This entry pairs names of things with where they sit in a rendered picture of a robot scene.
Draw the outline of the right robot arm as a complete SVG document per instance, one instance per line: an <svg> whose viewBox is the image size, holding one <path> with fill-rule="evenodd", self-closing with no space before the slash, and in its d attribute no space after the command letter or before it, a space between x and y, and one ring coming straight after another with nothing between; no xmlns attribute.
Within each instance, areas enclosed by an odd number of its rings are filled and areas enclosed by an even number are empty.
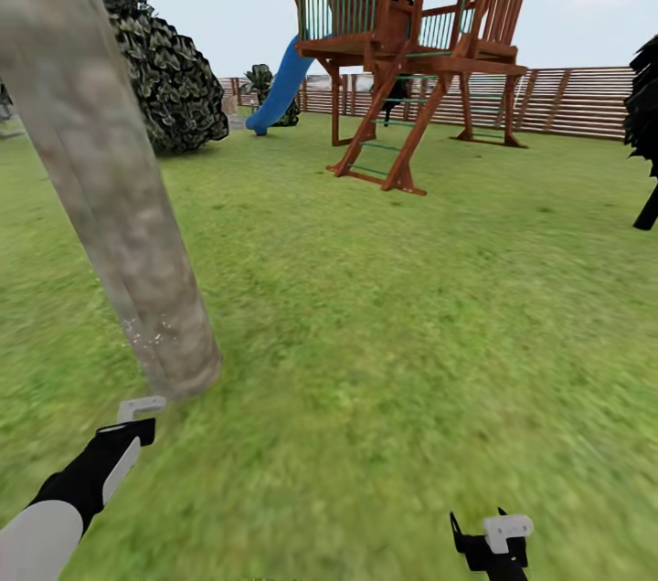
<svg viewBox="0 0 658 581"><path fill-rule="evenodd" d="M534 530L533 520L525 514L501 513L483 518L483 536L463 536L460 527L453 530L459 554L465 554L471 571L486 571L491 581L527 581L525 537Z"/></svg>

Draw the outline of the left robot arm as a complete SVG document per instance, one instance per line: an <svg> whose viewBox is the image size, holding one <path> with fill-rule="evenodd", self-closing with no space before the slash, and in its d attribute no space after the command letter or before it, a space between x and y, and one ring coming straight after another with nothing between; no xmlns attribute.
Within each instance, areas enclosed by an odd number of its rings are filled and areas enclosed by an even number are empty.
<svg viewBox="0 0 658 581"><path fill-rule="evenodd" d="M0 581L58 581L94 514L109 503L141 447L154 443L156 417L136 415L165 404L164 396L122 401L117 426L98 431L63 472L48 476L31 504L0 531Z"/></svg>

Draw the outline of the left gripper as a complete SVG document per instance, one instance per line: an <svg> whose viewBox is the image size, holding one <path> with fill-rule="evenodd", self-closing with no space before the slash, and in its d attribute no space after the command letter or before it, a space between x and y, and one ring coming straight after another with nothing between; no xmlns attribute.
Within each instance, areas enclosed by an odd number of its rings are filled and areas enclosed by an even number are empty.
<svg viewBox="0 0 658 581"><path fill-rule="evenodd" d="M154 443L156 417L152 417L151 419L136 420L134 422L132 421L128 425L133 433L140 436L142 447L152 445Z"/></svg>

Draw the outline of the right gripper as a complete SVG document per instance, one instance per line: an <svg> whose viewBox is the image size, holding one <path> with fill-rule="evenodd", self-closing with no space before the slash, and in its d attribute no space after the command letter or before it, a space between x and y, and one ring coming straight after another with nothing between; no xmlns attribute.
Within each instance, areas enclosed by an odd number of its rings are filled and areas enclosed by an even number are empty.
<svg viewBox="0 0 658 581"><path fill-rule="evenodd" d="M497 555L485 540L485 536L463 536L460 527L453 530L454 543L459 554L465 554L471 571L486 571L491 581L521 577L527 581L522 567L527 567L525 538L507 538L509 553Z"/></svg>

